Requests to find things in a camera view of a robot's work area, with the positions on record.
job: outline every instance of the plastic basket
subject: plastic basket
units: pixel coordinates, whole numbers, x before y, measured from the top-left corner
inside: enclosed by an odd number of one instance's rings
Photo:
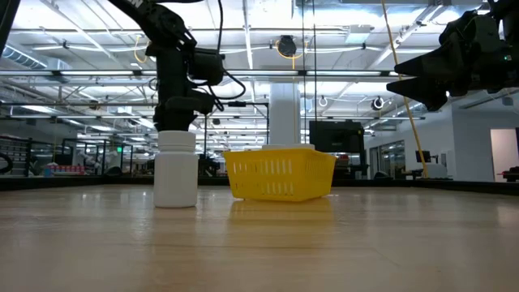
[[[334,156],[310,149],[225,152],[235,198],[303,201],[328,195]]]

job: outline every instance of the ceiling duct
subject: ceiling duct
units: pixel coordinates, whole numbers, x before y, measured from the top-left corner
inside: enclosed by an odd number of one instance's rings
[[[8,41],[2,51],[2,58],[11,60],[16,64],[31,70],[70,70],[72,67],[65,61],[58,58],[44,57],[39,54],[29,52],[22,45],[17,45]],[[67,83],[69,79],[64,77],[45,77],[48,80]]]

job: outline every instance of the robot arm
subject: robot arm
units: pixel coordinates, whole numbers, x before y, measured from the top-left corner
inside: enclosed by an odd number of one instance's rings
[[[194,49],[196,41],[187,30],[183,19],[157,2],[199,2],[194,1],[150,1],[150,0],[109,0],[123,13],[130,16],[143,30],[148,39],[157,45],[174,46],[179,49]]]
[[[414,76],[388,84],[391,92],[439,110],[452,97],[469,90],[495,93],[519,86],[519,1],[489,0],[491,12],[467,11],[440,35],[441,47],[395,66],[395,72]],[[503,21],[504,40],[499,25]]]
[[[214,49],[196,48],[180,16],[157,2],[190,3],[201,0],[109,0],[130,16],[151,41],[148,56],[157,58],[159,104],[153,121],[158,131],[188,131],[197,115],[209,114],[217,97],[194,90],[191,79],[203,85],[218,85],[224,75],[223,56]]]

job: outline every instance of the black screen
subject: black screen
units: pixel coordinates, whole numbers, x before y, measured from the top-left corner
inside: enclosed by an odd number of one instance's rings
[[[431,163],[431,152],[429,151],[422,151],[423,153],[423,159],[425,159],[426,163]],[[420,152],[416,152],[416,162],[422,163],[422,158],[420,157]]]
[[[310,144],[321,152],[364,151],[364,129],[360,122],[310,121]]]

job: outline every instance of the white bottle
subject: white bottle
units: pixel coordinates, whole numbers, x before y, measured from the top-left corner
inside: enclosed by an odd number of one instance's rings
[[[155,156],[153,203],[159,208],[196,205],[198,156],[196,135],[186,131],[159,132],[160,153]]]

